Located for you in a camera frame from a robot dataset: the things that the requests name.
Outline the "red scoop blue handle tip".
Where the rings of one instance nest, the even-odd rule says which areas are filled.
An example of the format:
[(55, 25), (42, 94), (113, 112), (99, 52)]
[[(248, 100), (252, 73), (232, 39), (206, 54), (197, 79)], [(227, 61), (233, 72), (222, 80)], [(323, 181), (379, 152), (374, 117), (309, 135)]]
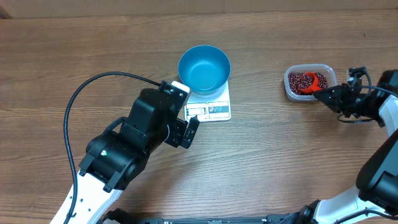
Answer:
[(314, 72), (306, 72), (298, 80), (298, 91), (304, 94), (312, 94), (315, 91), (322, 90), (319, 87), (318, 77)]

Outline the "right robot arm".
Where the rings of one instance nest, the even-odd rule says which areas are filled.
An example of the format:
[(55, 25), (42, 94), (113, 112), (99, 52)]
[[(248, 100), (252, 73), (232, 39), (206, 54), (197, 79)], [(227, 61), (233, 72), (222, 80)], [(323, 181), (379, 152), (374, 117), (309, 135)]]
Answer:
[(280, 223), (356, 223), (367, 218), (397, 219), (397, 70), (382, 73), (377, 85), (362, 84), (366, 67), (350, 68), (346, 83), (314, 92), (339, 116), (375, 121), (388, 138), (363, 165), (355, 185), (327, 200), (316, 200)]

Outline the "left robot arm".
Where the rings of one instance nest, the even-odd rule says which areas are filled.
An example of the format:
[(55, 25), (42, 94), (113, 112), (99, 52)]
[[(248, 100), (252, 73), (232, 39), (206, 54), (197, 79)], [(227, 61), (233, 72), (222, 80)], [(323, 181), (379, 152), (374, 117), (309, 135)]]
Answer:
[(92, 139), (72, 185), (52, 223), (96, 223), (163, 142), (189, 148), (200, 124), (178, 118), (191, 91), (179, 82), (145, 88), (130, 114), (112, 122)]

